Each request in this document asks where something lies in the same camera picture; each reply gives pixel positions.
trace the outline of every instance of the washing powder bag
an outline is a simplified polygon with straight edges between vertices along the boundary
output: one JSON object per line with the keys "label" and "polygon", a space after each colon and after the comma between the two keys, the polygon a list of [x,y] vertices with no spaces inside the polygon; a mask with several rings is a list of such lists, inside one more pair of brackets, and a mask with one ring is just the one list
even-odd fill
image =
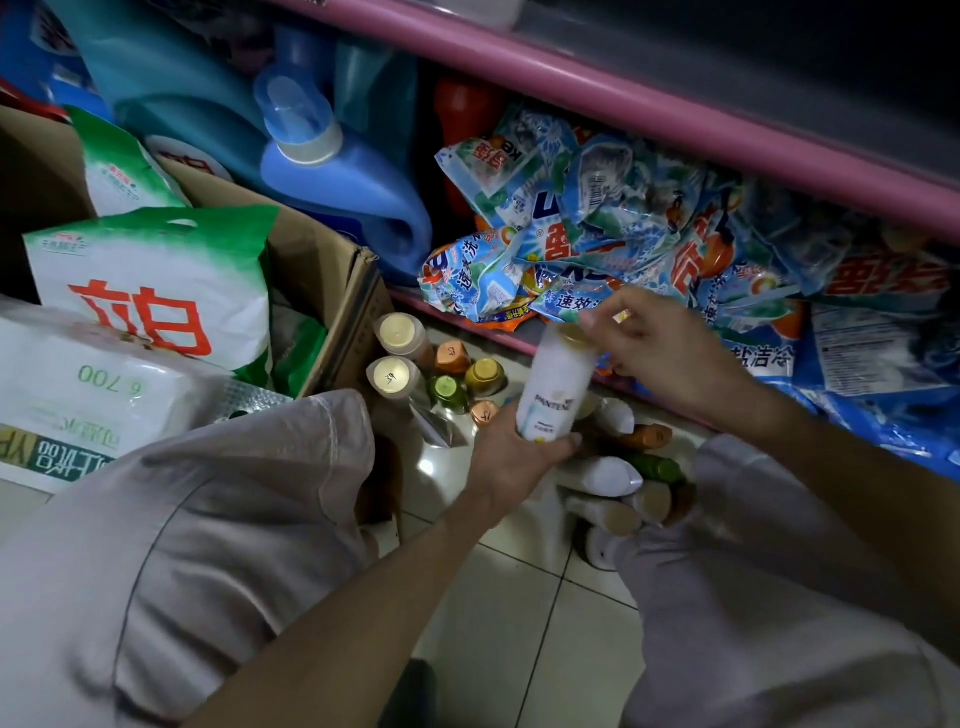
{"label": "washing powder bag", "polygon": [[24,235],[43,305],[269,383],[277,208],[144,208]]}
{"label": "washing powder bag", "polygon": [[98,217],[142,207],[190,207],[177,182],[132,135],[82,109],[66,110],[84,145],[86,191]]}

